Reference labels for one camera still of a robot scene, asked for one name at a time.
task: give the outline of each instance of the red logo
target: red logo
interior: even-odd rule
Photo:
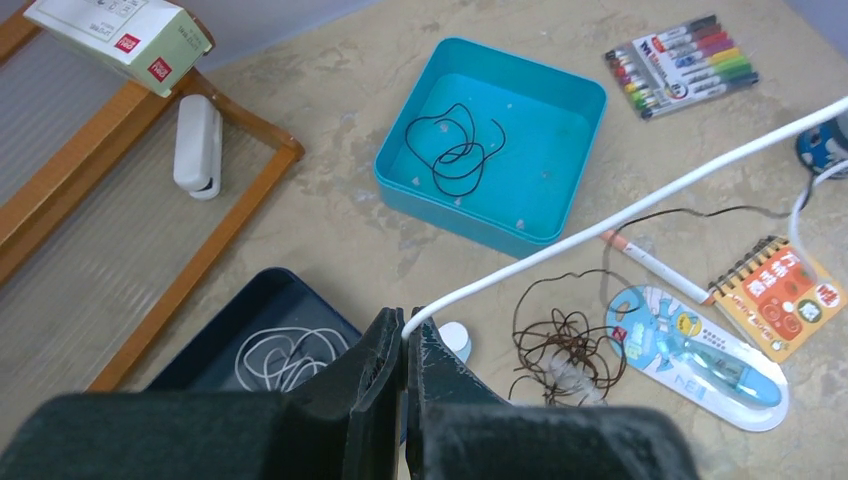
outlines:
[[[129,33],[125,33],[124,36],[121,37],[120,40],[118,40],[118,43],[115,44],[115,47],[118,50],[122,50],[126,53],[130,53],[130,52],[132,52],[132,49],[135,48],[135,46],[138,45],[138,42],[140,42],[140,41],[141,40],[133,37]]]
[[[816,297],[827,308],[839,305],[839,292],[832,285],[824,283],[816,288]]]
[[[659,39],[659,38],[654,37],[654,38],[651,40],[651,43],[653,43],[653,44],[654,44],[654,48],[656,48],[658,52],[662,53],[662,52],[664,52],[664,51],[665,51],[665,45],[663,45],[663,44],[662,44],[662,42],[660,41],[660,39]]]
[[[159,80],[159,83],[162,83],[162,81],[165,80],[165,77],[171,73],[171,67],[165,63],[165,60],[162,60],[162,57],[159,57],[150,65],[150,68],[148,68],[147,71],[156,77],[156,80]]]

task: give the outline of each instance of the square plastic tray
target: square plastic tray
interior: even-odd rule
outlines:
[[[555,242],[565,227],[606,99],[592,80],[468,40],[445,39],[374,162],[383,201],[501,252],[530,255]],[[504,148],[481,169],[479,186],[463,197],[440,191],[431,168],[409,148],[433,165],[441,152],[462,143],[462,129],[455,124],[421,122],[408,129],[417,118],[439,115],[457,103],[471,112],[477,141],[487,151],[502,139],[490,120],[506,137]],[[451,117],[470,131],[467,115],[461,114]],[[449,183],[463,192],[476,177]]]
[[[345,339],[348,347],[362,338],[359,331],[294,273],[283,268],[270,268],[259,272],[230,300],[150,383],[147,390],[244,391],[235,373],[240,347],[255,333],[279,327],[332,329]],[[332,334],[325,336],[341,356],[343,351],[338,338]],[[266,352],[270,350],[266,348],[257,353],[264,356]],[[326,345],[316,338],[304,340],[296,354],[296,357],[292,355],[293,361],[306,355],[328,364],[332,361]],[[257,369],[262,368],[261,360]],[[243,366],[239,368],[242,368],[242,381],[251,382],[248,385],[252,390],[267,390],[264,381],[252,378]],[[292,379],[292,386],[311,377],[310,373],[311,370],[297,381]]]

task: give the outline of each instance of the white bottle cap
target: white bottle cap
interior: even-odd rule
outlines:
[[[460,360],[462,363],[468,361],[471,355],[471,337],[466,329],[459,322],[448,322],[439,327],[439,335],[442,341]]]

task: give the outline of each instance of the blue object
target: blue object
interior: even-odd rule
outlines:
[[[645,287],[629,287],[612,300],[606,314],[607,326],[627,332],[622,341],[624,351],[613,344],[613,350],[627,356],[627,364],[645,370],[660,357],[656,372],[674,368],[671,360],[686,362],[699,377],[727,396],[752,408],[770,408],[780,404],[782,395],[777,384],[742,360],[692,340],[680,325],[698,323],[697,315],[682,304],[671,310],[671,296],[659,301],[652,312],[644,295]],[[665,318],[667,331],[660,328],[659,318]]]
[[[771,408],[782,398],[777,384],[754,367],[707,344],[668,337],[671,354],[687,361],[701,378],[754,408]]]
[[[798,135],[795,151],[801,163],[816,175],[848,160],[848,115],[842,114]],[[830,178],[848,178],[840,172]]]
[[[592,80],[461,38],[445,39],[374,162],[383,201],[495,250],[530,255],[562,234],[606,99]],[[504,149],[485,163],[479,187],[460,198],[436,188],[431,170],[405,141],[416,118],[456,103],[472,112],[477,139],[487,150],[501,142],[490,120],[506,134]],[[425,158],[462,141],[458,128],[440,126],[409,133],[410,144]]]
[[[297,275],[269,268],[256,274],[147,390],[244,391],[233,371],[236,352],[251,334],[275,327],[331,328],[349,347],[362,338],[362,333]]]

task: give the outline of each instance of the teal box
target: teal box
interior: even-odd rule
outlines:
[[[374,162],[383,201],[389,207],[495,250],[525,257],[554,243],[568,213],[606,109],[598,83],[461,38],[436,47]],[[423,121],[453,105],[463,123]],[[503,136],[494,120],[503,128]],[[473,122],[476,141],[502,150],[480,168],[470,194],[455,197],[436,186],[429,165],[440,153],[467,142]],[[477,160],[482,156],[479,149]],[[444,190],[469,190],[476,172],[443,180]]]

